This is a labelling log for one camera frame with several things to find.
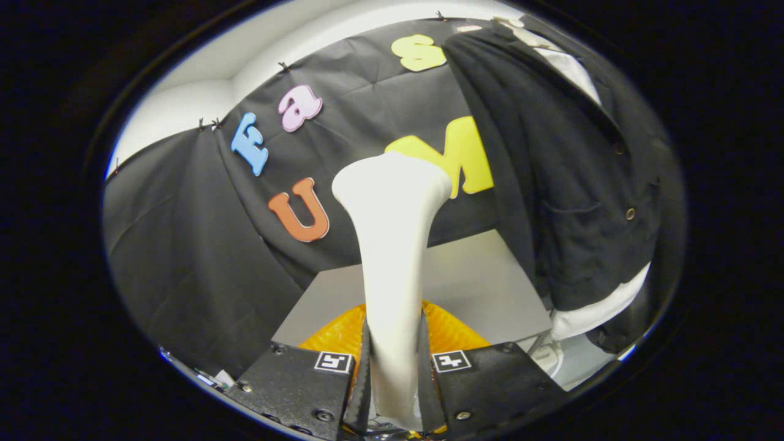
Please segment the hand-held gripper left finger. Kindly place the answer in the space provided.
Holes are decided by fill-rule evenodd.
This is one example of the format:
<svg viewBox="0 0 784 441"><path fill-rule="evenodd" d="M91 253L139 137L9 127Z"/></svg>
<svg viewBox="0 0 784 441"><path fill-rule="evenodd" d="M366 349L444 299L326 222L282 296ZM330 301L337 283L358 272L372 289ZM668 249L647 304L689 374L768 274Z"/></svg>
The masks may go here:
<svg viewBox="0 0 784 441"><path fill-rule="evenodd" d="M368 432L365 307L342 313L299 346L272 342L227 396L267 421L325 440Z"/></svg>

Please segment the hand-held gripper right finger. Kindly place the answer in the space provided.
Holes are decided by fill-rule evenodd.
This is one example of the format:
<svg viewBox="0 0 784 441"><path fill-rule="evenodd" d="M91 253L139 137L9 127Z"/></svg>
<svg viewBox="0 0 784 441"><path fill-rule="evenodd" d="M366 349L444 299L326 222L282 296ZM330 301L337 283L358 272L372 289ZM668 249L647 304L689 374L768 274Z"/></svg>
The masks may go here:
<svg viewBox="0 0 784 441"><path fill-rule="evenodd" d="M423 301L419 410L425 439L478 439L529 424L567 393L515 342L490 344L458 318Z"/></svg>

